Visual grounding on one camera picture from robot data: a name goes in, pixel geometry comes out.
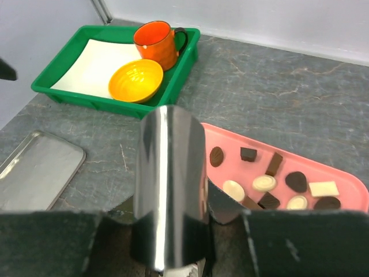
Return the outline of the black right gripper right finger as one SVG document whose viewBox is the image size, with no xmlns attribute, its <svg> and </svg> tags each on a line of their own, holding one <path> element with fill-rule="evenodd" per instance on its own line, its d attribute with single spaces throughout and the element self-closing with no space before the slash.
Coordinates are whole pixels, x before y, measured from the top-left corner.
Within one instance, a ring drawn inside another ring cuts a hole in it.
<svg viewBox="0 0 369 277">
<path fill-rule="evenodd" d="M 257 276 L 368 276 L 368 214 L 250 211 L 242 214 Z"/>
</svg>

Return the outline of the orange mug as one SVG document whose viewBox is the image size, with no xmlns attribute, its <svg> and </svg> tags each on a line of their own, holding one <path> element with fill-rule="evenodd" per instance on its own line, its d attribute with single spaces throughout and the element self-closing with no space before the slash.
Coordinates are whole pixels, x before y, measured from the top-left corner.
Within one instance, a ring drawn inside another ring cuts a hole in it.
<svg viewBox="0 0 369 277">
<path fill-rule="evenodd" d="M 175 36 L 179 33 L 184 35 L 184 42 L 177 50 Z M 165 21 L 151 21 L 136 30 L 133 42 L 143 59 L 157 62 L 166 72 L 177 63 L 179 56 L 188 45 L 189 36 L 182 27 L 172 29 Z"/>
</svg>

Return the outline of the brown bar chocolate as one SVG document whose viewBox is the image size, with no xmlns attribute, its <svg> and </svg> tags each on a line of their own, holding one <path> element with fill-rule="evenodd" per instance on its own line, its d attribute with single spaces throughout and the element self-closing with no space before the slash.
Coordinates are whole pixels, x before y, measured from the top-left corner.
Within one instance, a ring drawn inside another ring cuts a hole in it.
<svg viewBox="0 0 369 277">
<path fill-rule="evenodd" d="M 277 174 L 282 161 L 283 157 L 279 153 L 275 152 L 270 160 L 265 174 L 274 177 Z"/>
</svg>

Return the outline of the brown oval chocolate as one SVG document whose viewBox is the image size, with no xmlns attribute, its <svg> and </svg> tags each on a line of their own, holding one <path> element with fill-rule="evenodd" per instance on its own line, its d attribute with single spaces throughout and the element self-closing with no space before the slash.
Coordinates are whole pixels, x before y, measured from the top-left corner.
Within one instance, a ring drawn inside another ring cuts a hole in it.
<svg viewBox="0 0 369 277">
<path fill-rule="evenodd" d="M 209 159 L 213 167 L 218 167 L 224 160 L 223 150 L 218 146 L 214 147 L 210 152 Z"/>
</svg>

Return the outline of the white rectangular chocolate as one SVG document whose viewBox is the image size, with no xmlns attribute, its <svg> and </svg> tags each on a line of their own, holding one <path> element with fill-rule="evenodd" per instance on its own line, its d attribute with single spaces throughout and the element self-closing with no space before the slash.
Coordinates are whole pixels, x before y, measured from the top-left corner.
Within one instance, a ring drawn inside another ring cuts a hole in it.
<svg viewBox="0 0 369 277">
<path fill-rule="evenodd" d="M 310 182 L 308 184 L 313 197 L 339 196 L 337 185 L 334 181 Z"/>
</svg>

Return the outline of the white oval chocolate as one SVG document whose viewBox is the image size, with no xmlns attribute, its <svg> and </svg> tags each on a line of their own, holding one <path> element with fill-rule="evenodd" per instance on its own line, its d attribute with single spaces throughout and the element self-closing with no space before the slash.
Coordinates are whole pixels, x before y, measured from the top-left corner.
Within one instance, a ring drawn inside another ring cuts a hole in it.
<svg viewBox="0 0 369 277">
<path fill-rule="evenodd" d="M 239 203 L 242 203 L 246 196 L 242 186 L 233 180 L 227 180 L 223 183 L 223 191 Z"/>
</svg>

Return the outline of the yellow bowl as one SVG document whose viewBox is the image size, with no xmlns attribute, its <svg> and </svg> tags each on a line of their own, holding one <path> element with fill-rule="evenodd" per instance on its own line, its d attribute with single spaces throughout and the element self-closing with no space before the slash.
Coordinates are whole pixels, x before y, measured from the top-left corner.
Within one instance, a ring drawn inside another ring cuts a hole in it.
<svg viewBox="0 0 369 277">
<path fill-rule="evenodd" d="M 110 96 L 126 103 L 143 103 L 151 99 L 163 82 L 164 72 L 159 63 L 139 59 L 120 67 L 110 78 Z"/>
</svg>

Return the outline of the dark square chocolate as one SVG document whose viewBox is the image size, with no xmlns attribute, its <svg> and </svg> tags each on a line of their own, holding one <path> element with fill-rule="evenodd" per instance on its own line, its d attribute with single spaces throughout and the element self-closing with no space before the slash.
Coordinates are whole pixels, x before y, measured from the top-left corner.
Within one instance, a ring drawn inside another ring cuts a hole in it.
<svg viewBox="0 0 369 277">
<path fill-rule="evenodd" d="M 240 148 L 240 158 L 241 160 L 247 161 L 247 162 L 254 162 L 257 157 L 257 150 L 252 148 Z"/>
</svg>

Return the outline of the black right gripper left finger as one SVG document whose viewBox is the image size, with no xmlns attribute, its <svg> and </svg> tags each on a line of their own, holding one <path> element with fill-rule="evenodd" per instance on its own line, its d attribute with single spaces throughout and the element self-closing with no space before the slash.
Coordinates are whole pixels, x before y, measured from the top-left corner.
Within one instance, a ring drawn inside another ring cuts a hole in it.
<svg viewBox="0 0 369 277">
<path fill-rule="evenodd" d="M 1 214 L 1 276 L 83 276 L 99 212 Z"/>
</svg>

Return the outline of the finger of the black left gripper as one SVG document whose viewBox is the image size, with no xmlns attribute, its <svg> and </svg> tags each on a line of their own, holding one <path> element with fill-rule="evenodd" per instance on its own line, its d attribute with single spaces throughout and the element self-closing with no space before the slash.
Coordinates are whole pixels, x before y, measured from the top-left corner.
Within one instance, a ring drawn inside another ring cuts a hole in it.
<svg viewBox="0 0 369 277">
<path fill-rule="evenodd" d="M 0 79 L 8 81 L 17 80 L 16 70 L 10 66 L 6 61 L 0 58 Z"/>
</svg>

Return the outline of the green plastic bin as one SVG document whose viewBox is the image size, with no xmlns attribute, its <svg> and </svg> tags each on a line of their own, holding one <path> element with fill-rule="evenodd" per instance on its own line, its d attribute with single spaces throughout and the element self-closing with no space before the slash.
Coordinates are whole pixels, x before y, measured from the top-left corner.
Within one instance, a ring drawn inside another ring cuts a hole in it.
<svg viewBox="0 0 369 277">
<path fill-rule="evenodd" d="M 180 55 L 176 65 L 164 73 L 159 91 L 142 104 L 125 103 L 114 99 L 89 96 L 71 91 L 53 89 L 54 85 L 77 60 L 89 39 L 109 43 L 132 43 L 137 30 L 133 26 L 85 25 L 79 28 L 51 62 L 41 71 L 31 84 L 31 89 L 47 95 L 57 103 L 67 103 L 94 110 L 108 111 L 129 117 L 143 118 L 158 106 L 175 104 L 193 65 L 198 59 L 197 43 L 201 36 L 196 28 L 186 28 L 188 45 Z"/>
</svg>

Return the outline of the silver tin lid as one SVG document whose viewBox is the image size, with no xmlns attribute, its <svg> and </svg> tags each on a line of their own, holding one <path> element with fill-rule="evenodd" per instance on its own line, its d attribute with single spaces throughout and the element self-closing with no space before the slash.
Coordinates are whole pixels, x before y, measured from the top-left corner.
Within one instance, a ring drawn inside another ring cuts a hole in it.
<svg viewBox="0 0 369 277">
<path fill-rule="evenodd" d="M 1 165 L 1 212 L 51 209 L 85 158 L 81 147 L 33 131 Z"/>
</svg>

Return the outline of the white swirl chocolate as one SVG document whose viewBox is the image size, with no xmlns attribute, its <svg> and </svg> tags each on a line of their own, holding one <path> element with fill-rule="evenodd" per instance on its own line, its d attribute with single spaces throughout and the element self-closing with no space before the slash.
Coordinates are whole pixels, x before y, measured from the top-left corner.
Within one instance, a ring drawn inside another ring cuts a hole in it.
<svg viewBox="0 0 369 277">
<path fill-rule="evenodd" d="M 274 177 L 269 175 L 260 175 L 253 180 L 252 187 L 259 192 L 268 192 L 273 190 L 277 185 Z"/>
</svg>

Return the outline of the pink tray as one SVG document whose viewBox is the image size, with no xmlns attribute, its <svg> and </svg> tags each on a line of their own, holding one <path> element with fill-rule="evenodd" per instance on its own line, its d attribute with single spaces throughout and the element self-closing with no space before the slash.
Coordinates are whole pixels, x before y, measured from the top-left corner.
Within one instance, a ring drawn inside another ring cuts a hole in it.
<svg viewBox="0 0 369 277">
<path fill-rule="evenodd" d="M 208 123 L 204 123 L 203 127 L 206 153 L 210 154 L 216 146 L 224 152 L 221 165 L 213 167 L 210 163 L 207 164 L 208 177 L 219 188 L 223 187 L 225 181 L 233 180 L 242 186 L 246 195 L 254 202 L 267 209 L 286 210 L 288 203 L 298 196 L 298 192 L 287 186 L 285 179 L 290 173 L 301 172 L 308 184 L 334 181 L 340 193 L 336 198 L 341 203 L 341 209 L 368 211 L 368 190 L 354 175 Z M 241 147 L 256 149 L 256 160 L 254 162 L 241 160 Z M 265 174 L 275 152 L 283 157 L 282 164 L 274 176 L 277 181 L 276 187 L 269 192 L 254 190 L 253 180 Z"/>
</svg>

